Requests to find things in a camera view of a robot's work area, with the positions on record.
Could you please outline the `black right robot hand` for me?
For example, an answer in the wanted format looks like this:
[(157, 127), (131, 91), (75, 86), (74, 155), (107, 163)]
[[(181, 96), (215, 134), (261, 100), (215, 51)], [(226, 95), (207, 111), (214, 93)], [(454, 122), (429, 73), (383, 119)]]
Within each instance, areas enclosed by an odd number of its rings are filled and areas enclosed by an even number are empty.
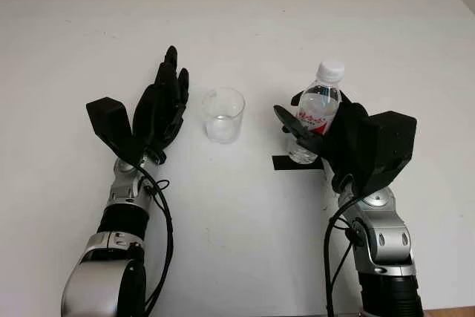
[(368, 118), (367, 111), (363, 105), (352, 102), (345, 94), (341, 97), (336, 116), (326, 134), (309, 131), (281, 105), (274, 105), (273, 109), (283, 124), (284, 131), (291, 134), (299, 146), (329, 163), (335, 174), (332, 179), (335, 192), (343, 192), (350, 183), (357, 196), (365, 197), (387, 184), (379, 182), (377, 176), (372, 176), (371, 169), (363, 158), (364, 150), (358, 146), (362, 134), (359, 125)]

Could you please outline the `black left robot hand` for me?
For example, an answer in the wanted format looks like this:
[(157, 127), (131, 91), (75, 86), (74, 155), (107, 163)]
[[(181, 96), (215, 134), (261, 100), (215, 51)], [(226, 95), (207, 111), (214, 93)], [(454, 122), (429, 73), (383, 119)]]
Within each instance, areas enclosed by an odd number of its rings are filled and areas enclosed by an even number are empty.
[(132, 131), (149, 157), (166, 161), (164, 152), (183, 124), (189, 99), (189, 72), (177, 69), (177, 49), (170, 46), (160, 63), (154, 83), (143, 92), (135, 108)]

